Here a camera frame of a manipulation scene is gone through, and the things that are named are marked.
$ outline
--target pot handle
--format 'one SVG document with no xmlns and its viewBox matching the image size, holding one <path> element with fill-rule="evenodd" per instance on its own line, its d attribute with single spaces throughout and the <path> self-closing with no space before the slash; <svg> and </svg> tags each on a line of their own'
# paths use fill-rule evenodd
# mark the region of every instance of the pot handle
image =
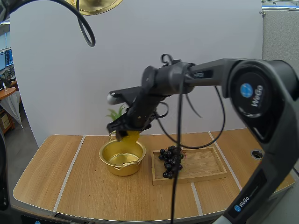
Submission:
<svg viewBox="0 0 299 224">
<path fill-rule="evenodd" d="M 139 163 L 137 161 L 126 162 L 121 167 L 114 167 L 114 168 L 117 169 L 117 170 L 122 170 L 125 167 L 129 167 L 129 166 L 133 166 L 133 165 L 139 165 Z"/>
<path fill-rule="evenodd" d="M 116 133 L 116 131 L 112 131 L 112 132 L 109 134 L 109 141 L 112 140 L 112 134 L 115 134 L 115 133 Z"/>
</svg>

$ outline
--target plant leaf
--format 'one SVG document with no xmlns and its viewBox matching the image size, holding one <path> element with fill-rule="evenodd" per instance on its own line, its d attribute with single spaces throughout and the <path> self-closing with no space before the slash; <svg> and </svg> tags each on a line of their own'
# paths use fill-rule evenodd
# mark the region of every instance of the plant leaf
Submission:
<svg viewBox="0 0 299 224">
<path fill-rule="evenodd" d="M 106 117 L 111 117 L 111 119 L 113 120 L 113 121 L 115 121 L 117 118 L 115 117 L 115 116 L 113 116 L 112 114 L 110 114 L 110 115 L 106 115 Z"/>
<path fill-rule="evenodd" d="M 124 106 L 124 105 L 121 105 L 121 106 L 120 106 L 120 109 L 119 109 L 119 111 L 118 111 L 118 115 L 119 115 L 119 116 L 122 115 L 122 111 L 123 111 L 123 109 L 125 109 L 123 106 Z"/>
<path fill-rule="evenodd" d="M 112 109 L 108 109 L 111 113 L 110 113 L 110 115 L 113 115 L 114 117 L 118 117 L 118 114 L 116 113 L 116 111 L 115 110 L 112 110 Z"/>
</svg>

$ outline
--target gray floor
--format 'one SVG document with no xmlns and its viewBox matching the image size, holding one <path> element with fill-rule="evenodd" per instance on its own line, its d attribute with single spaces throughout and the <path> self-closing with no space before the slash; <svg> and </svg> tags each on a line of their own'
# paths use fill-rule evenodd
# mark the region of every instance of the gray floor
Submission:
<svg viewBox="0 0 299 224">
<path fill-rule="evenodd" d="M 30 160 L 38 150 L 36 140 L 31 131 L 22 103 L 20 104 L 20 115 L 23 129 L 18 122 L 14 121 L 15 129 L 9 130 L 4 134 L 8 158 L 8 186 L 10 203 L 27 210 L 40 212 L 40 210 L 17 201 L 13 197 L 13 190 L 15 185 L 24 172 L 26 166 L 29 164 Z"/>
</svg>

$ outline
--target gold lamp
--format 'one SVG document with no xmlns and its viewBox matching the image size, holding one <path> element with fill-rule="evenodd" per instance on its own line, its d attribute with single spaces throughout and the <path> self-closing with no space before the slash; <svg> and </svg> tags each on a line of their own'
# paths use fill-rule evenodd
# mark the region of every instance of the gold lamp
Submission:
<svg viewBox="0 0 299 224">
<path fill-rule="evenodd" d="M 76 0 L 67 0 L 76 7 Z M 118 6 L 122 0 L 79 0 L 80 13 L 82 15 L 96 15 L 107 12 Z"/>
</svg>

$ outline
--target computer monitor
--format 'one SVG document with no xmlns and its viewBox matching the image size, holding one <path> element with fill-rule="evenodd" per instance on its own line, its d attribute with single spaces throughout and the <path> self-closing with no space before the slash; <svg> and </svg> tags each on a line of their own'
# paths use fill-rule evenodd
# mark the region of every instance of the computer monitor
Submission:
<svg viewBox="0 0 299 224">
<path fill-rule="evenodd" d="M 7 50 L 5 51 L 5 64 L 6 64 L 6 67 L 13 64 L 13 54 L 11 52 L 11 49 L 10 50 Z"/>
<path fill-rule="evenodd" d="M 0 53 L 0 70 L 6 68 L 5 52 Z"/>
</svg>

